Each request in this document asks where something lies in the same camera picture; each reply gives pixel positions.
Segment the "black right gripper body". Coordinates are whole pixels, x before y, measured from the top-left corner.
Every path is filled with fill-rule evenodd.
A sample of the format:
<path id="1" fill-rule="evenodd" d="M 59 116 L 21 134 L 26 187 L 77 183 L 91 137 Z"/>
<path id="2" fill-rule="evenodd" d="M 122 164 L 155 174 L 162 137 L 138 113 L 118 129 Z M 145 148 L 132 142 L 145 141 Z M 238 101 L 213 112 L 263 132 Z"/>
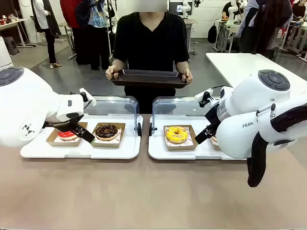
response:
<path id="1" fill-rule="evenodd" d="M 210 122 L 209 127 L 218 127 L 221 123 L 217 115 L 218 106 L 219 102 L 206 102 L 205 108 L 207 109 L 207 113 L 205 117 Z"/>

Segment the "white printed paper liner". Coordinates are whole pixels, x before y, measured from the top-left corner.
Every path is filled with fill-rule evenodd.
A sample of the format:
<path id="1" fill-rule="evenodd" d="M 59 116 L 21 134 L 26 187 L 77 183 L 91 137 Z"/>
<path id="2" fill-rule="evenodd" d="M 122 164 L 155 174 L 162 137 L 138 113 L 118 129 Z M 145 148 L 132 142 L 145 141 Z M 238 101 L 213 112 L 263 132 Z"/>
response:
<path id="1" fill-rule="evenodd" d="M 55 143 L 70 143 L 70 142 L 72 142 L 72 143 L 74 143 L 74 142 L 78 142 L 79 141 L 79 137 L 77 137 L 76 139 L 73 139 L 73 140 L 70 140 L 70 141 L 63 141 L 62 139 L 60 139 L 58 136 L 55 138 L 55 140 L 54 140 L 54 142 Z"/>
<path id="2" fill-rule="evenodd" d="M 170 142 L 166 136 L 165 136 L 165 141 L 166 141 L 166 145 L 169 146 L 169 147 L 187 147 L 187 146 L 193 146 L 193 141 L 191 139 L 191 136 L 189 134 L 188 136 L 188 139 L 183 142 L 183 143 L 180 143 L 180 144 L 175 144 L 175 143 L 172 143 Z"/>
<path id="3" fill-rule="evenodd" d="M 120 144 L 120 140 L 121 140 L 121 132 L 122 129 L 118 129 L 118 133 L 115 135 L 115 137 L 111 140 L 101 140 L 98 137 L 95 137 L 95 144 L 104 144 L 104 145 L 119 145 Z"/>

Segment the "chocolate glazed donut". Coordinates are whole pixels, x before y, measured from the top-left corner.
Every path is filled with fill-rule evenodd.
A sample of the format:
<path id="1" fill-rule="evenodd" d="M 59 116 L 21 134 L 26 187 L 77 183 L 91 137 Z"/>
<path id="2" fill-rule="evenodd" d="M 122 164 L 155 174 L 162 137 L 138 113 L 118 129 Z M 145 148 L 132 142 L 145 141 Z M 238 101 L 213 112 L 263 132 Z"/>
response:
<path id="1" fill-rule="evenodd" d="M 118 129 L 113 124 L 103 124 L 97 127 L 95 135 L 99 140 L 109 141 L 116 137 Z"/>

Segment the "yellow sprinkled donut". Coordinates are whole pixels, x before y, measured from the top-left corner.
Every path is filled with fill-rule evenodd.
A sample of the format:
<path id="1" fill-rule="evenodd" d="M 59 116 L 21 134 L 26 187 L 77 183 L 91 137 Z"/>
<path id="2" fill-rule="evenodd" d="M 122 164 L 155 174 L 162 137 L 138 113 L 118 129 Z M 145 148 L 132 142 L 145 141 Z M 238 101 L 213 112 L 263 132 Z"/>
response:
<path id="1" fill-rule="evenodd" d="M 183 127 L 171 126 L 167 128 L 165 136 L 170 142 L 180 144 L 188 139 L 189 133 Z"/>

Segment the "dark brown serving tray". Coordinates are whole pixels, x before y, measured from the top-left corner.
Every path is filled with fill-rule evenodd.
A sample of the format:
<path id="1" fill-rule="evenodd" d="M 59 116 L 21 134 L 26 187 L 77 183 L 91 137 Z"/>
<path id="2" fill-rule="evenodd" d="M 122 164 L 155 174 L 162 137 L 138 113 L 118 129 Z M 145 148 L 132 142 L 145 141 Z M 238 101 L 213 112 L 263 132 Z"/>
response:
<path id="1" fill-rule="evenodd" d="M 188 84 L 178 72 L 133 69 L 119 70 L 118 78 L 112 78 L 111 81 L 116 86 L 173 89 L 182 89 Z"/>

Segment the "person's left forearm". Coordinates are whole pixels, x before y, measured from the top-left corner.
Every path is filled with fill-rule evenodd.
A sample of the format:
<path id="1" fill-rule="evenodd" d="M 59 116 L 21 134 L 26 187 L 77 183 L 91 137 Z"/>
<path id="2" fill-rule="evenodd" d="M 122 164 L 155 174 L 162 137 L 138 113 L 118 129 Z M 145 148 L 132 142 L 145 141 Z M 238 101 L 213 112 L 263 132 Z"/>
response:
<path id="1" fill-rule="evenodd" d="M 187 61 L 178 62 L 176 64 L 176 69 L 178 72 L 184 74 L 185 72 L 189 71 L 189 63 Z"/>

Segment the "person's left hand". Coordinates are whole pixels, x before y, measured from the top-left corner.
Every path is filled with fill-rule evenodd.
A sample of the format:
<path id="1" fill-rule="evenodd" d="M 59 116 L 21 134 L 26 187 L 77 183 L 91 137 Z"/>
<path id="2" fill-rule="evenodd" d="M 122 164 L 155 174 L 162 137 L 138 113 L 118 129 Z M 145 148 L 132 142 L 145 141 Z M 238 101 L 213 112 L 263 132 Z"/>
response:
<path id="1" fill-rule="evenodd" d="M 190 84 L 193 81 L 192 73 L 189 69 L 182 70 L 182 80 L 187 84 Z"/>

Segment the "clear plastic tray cover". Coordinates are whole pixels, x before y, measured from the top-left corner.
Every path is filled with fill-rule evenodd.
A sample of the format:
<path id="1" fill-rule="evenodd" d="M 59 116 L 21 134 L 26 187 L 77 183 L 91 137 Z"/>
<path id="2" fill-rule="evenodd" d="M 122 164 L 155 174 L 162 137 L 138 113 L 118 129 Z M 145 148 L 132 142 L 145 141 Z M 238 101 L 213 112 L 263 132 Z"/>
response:
<path id="1" fill-rule="evenodd" d="M 150 124 L 149 135 L 152 136 L 158 129 L 157 120 L 159 115 L 183 115 L 205 117 L 207 109 L 201 108 L 198 103 L 194 103 L 194 97 L 158 97 L 152 106 L 152 122 Z"/>
<path id="2" fill-rule="evenodd" d="M 101 123 L 125 123 L 128 131 L 142 136 L 142 123 L 138 101 L 131 96 L 95 96 L 96 105 L 88 105 L 84 119 L 91 118 Z"/>

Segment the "white cylindrical air purifier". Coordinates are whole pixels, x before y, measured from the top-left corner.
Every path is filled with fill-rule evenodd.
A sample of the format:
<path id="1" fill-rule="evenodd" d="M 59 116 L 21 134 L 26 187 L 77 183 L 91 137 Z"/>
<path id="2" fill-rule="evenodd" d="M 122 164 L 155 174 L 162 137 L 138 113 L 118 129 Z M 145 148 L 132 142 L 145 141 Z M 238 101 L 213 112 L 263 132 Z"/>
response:
<path id="1" fill-rule="evenodd" d="M 4 39 L 0 36 L 0 71 L 13 66 L 14 64 L 4 43 Z"/>

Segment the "small grey stool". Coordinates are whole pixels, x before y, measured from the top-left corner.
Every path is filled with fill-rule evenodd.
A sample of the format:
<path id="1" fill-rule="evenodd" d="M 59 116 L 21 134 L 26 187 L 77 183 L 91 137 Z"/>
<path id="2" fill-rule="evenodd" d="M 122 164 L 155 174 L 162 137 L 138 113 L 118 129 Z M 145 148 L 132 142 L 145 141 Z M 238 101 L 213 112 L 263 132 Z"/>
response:
<path id="1" fill-rule="evenodd" d="M 4 40 L 4 43 L 7 47 L 7 50 L 8 50 L 10 55 L 14 56 L 17 53 L 19 53 L 19 49 L 18 49 L 13 37 L 11 37 L 11 36 L 4 37 L 3 40 Z"/>

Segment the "hanging coats on rack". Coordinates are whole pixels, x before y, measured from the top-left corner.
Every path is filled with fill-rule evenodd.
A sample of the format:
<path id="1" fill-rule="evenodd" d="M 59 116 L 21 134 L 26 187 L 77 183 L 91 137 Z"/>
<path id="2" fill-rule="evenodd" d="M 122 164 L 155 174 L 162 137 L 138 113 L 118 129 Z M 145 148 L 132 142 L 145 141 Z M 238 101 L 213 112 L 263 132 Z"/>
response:
<path id="1" fill-rule="evenodd" d="M 239 52 L 273 59 L 276 38 L 293 18 L 289 0 L 248 0 L 237 36 Z"/>

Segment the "small white background robot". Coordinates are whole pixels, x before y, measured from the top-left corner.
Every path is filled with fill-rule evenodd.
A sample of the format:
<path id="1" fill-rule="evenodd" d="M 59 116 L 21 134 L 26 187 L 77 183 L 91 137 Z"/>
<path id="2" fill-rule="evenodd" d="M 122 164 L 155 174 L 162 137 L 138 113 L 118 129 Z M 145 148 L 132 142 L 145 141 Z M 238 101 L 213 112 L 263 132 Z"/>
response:
<path id="1" fill-rule="evenodd" d="M 189 16 L 192 15 L 192 8 L 193 8 L 193 0 L 182 0 L 182 16 L 184 19 L 187 19 Z"/>

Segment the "light wooden side table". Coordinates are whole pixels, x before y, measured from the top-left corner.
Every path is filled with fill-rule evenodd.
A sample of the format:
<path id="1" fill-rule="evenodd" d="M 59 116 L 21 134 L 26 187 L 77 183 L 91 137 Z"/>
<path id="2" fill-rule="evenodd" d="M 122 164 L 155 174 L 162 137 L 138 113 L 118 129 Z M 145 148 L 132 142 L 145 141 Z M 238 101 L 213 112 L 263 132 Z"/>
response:
<path id="1" fill-rule="evenodd" d="M 5 23 L 5 24 L 1 24 L 1 22 L 0 22 L 0 32 L 3 31 L 3 30 L 9 29 L 9 28 L 13 28 L 13 27 L 17 28 L 17 32 L 18 32 L 19 38 L 21 40 L 21 45 L 17 46 L 18 48 L 34 48 L 34 47 L 36 47 L 36 45 L 30 44 L 30 41 L 27 38 L 25 31 L 23 30 L 23 33 L 24 33 L 25 38 L 27 40 L 27 44 L 24 43 L 24 39 L 23 39 L 23 36 L 22 36 L 22 33 L 21 33 L 22 27 L 19 24 L 22 23 L 22 22 L 25 22 L 26 20 L 27 19 L 21 18 L 21 19 L 17 19 L 15 21 L 12 21 L 10 23 Z"/>

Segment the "bystander in red top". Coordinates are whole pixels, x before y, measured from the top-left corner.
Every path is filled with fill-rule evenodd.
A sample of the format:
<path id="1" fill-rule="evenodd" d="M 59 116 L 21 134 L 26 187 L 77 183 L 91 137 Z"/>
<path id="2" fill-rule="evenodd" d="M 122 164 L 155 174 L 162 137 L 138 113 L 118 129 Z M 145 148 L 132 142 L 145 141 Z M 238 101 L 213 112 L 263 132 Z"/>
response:
<path id="1" fill-rule="evenodd" d="M 81 47 L 82 30 L 75 16 L 75 8 L 80 2 L 82 2 L 82 0 L 60 0 L 60 6 L 62 9 L 64 19 L 67 25 L 72 29 L 72 33 L 74 36 L 74 44 L 75 44 L 75 50 L 77 54 L 76 62 L 78 65 L 84 65 L 85 61 L 82 56 L 83 49 Z"/>

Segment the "seated bystander in black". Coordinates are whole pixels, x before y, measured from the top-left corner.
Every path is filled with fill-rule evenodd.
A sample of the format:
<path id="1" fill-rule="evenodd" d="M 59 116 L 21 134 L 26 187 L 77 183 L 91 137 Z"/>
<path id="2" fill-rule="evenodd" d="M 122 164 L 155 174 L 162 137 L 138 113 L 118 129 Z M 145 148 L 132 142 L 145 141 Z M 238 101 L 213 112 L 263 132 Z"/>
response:
<path id="1" fill-rule="evenodd" d="M 299 0 L 298 2 L 293 4 L 293 19 L 291 23 L 303 22 L 305 20 L 305 14 L 307 13 L 307 8 L 305 6 L 306 3 L 307 0 Z"/>

